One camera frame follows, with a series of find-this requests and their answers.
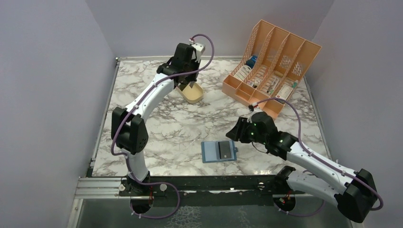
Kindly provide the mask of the blue card holder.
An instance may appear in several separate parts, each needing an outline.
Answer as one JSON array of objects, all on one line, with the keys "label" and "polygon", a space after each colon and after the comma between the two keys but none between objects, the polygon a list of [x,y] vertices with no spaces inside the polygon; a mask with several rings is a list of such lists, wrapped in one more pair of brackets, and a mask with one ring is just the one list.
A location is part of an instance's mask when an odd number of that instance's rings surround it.
[{"label": "blue card holder", "polygon": [[231,149],[233,157],[231,159],[220,159],[219,157],[219,146],[218,142],[221,141],[203,141],[201,142],[201,154],[203,163],[214,163],[214,162],[229,162],[237,160],[238,148],[235,146],[233,140],[223,140],[231,142]]}]

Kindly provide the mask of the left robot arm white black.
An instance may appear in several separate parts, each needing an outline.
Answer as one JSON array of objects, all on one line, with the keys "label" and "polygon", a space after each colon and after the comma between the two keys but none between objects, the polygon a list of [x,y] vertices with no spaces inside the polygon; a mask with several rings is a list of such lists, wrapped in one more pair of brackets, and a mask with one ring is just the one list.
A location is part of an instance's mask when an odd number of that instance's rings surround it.
[{"label": "left robot arm white black", "polygon": [[124,108],[116,107],[112,112],[111,153],[120,149],[128,167],[131,188],[138,195],[149,190],[149,171],[145,164],[144,149],[149,135],[146,121],[151,112],[165,96],[178,86],[187,86],[197,80],[201,56],[205,45],[194,41],[179,43],[174,56],[158,66],[156,75],[141,94]]}]

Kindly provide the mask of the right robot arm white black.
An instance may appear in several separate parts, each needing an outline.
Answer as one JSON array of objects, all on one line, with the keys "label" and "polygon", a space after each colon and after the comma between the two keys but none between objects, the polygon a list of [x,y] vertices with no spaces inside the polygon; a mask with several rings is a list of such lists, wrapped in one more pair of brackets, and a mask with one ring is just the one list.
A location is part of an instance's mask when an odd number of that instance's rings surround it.
[{"label": "right robot arm white black", "polygon": [[354,171],[312,151],[297,137],[279,131],[265,112],[254,113],[250,118],[239,117],[226,137],[241,143],[260,143],[268,154],[311,173],[285,166],[274,177],[274,187],[280,193],[301,191],[313,195],[336,206],[342,215],[356,223],[364,221],[377,201],[370,172]]}]

